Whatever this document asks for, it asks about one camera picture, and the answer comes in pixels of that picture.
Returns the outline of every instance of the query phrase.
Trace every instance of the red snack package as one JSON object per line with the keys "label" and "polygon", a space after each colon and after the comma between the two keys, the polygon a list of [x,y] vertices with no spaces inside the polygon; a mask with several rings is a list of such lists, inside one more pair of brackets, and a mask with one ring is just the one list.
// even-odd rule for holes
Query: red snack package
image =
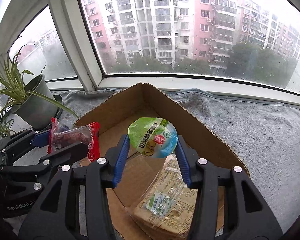
{"label": "red snack package", "polygon": [[82,142],[88,146],[88,159],[93,162],[100,157],[99,152],[99,123],[93,122],[83,127],[69,130],[57,118],[51,118],[51,132],[49,136],[48,154],[75,142]]}

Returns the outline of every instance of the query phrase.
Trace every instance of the green snack package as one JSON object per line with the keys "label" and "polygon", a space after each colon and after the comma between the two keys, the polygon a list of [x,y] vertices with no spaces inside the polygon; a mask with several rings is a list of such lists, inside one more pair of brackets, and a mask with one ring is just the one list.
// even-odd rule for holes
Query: green snack package
{"label": "green snack package", "polygon": [[128,128],[130,143],[144,155],[164,158],[178,142],[177,131],[169,121],[156,117],[141,117]]}

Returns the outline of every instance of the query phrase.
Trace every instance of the food package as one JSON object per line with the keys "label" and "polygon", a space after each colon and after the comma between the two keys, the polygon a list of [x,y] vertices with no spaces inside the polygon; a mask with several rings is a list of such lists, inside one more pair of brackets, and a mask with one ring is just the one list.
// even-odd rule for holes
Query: food package
{"label": "food package", "polygon": [[141,117],[128,128],[131,145],[140,153],[154,158],[171,154],[178,142],[177,131],[169,121]]}
{"label": "food package", "polygon": [[[219,187],[217,230],[223,226],[223,190]],[[196,197],[197,189],[189,189],[183,183],[177,158],[170,154],[148,190],[128,211],[145,232],[149,229],[154,240],[184,239],[190,229]]]}
{"label": "food package", "polygon": [[93,122],[86,126],[69,130],[57,118],[51,119],[51,132],[48,144],[48,154],[75,142],[82,142],[88,146],[88,159],[93,162],[100,157],[99,152],[99,123]]}

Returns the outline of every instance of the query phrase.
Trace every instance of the gray plant pot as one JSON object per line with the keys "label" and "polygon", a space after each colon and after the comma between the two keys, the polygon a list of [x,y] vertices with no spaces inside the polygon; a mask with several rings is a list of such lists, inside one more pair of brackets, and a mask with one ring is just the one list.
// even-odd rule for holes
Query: gray plant pot
{"label": "gray plant pot", "polygon": [[[26,84],[25,91],[29,90],[54,99],[44,81],[44,75],[36,76]],[[36,130],[45,128],[51,122],[51,118],[56,115],[57,110],[57,106],[35,95],[30,95],[22,105],[16,105],[11,108],[13,114],[19,115]]]}

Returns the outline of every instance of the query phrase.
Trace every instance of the metal screw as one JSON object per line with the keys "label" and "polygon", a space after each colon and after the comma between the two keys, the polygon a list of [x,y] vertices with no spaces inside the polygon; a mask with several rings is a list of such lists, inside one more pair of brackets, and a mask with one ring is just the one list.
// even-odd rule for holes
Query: metal screw
{"label": "metal screw", "polygon": [[61,167],[61,170],[62,170],[62,171],[69,171],[69,169],[70,169],[70,165],[68,165],[68,164],[63,165],[63,166]]}
{"label": "metal screw", "polygon": [[207,161],[207,159],[205,159],[205,158],[200,158],[199,160],[198,160],[198,163],[200,163],[200,164],[207,164],[208,163],[208,161]]}
{"label": "metal screw", "polygon": [[41,188],[41,184],[39,182],[36,182],[34,185],[33,185],[33,188],[35,190],[39,190]]}
{"label": "metal screw", "polygon": [[106,158],[99,158],[99,159],[97,159],[97,163],[99,163],[99,164],[104,164],[104,163],[106,163],[106,161],[107,161]]}
{"label": "metal screw", "polygon": [[44,161],[42,162],[43,165],[48,165],[49,163],[50,163],[50,160],[44,160]]}
{"label": "metal screw", "polygon": [[241,171],[242,171],[242,168],[241,168],[240,166],[234,166],[234,167],[233,167],[233,170],[234,170],[235,172],[241,172]]}

